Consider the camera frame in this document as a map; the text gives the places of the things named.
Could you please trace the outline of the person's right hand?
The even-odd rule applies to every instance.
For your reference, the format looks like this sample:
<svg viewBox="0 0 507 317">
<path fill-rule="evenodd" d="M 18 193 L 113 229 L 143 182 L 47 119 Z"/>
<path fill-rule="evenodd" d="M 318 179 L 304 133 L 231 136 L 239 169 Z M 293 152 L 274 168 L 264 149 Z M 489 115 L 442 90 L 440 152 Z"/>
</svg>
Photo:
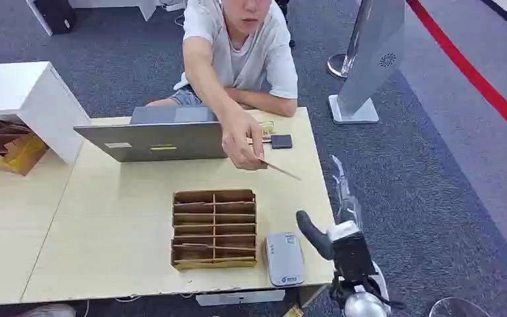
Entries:
<svg viewBox="0 0 507 317">
<path fill-rule="evenodd" d="M 233 109 L 220 120 L 222 148 L 236 168 L 266 169 L 260 124 L 245 110 Z"/>
</svg>

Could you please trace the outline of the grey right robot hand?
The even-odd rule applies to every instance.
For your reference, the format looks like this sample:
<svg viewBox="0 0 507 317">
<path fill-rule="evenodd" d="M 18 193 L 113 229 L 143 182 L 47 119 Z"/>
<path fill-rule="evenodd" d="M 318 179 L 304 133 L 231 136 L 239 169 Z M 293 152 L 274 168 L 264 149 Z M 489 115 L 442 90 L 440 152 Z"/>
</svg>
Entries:
<svg viewBox="0 0 507 317">
<path fill-rule="evenodd" d="M 334 263 L 338 275 L 346 281 L 362 283 L 376 273 L 363 234 L 362 208 L 351 194 L 343 163 L 334 155 L 331 158 L 337 167 L 333 179 L 339 199 L 337 216 L 340 223 L 322 232 L 312 223 L 309 214 L 302 210 L 296 212 L 296 222 L 318 254 Z"/>
</svg>

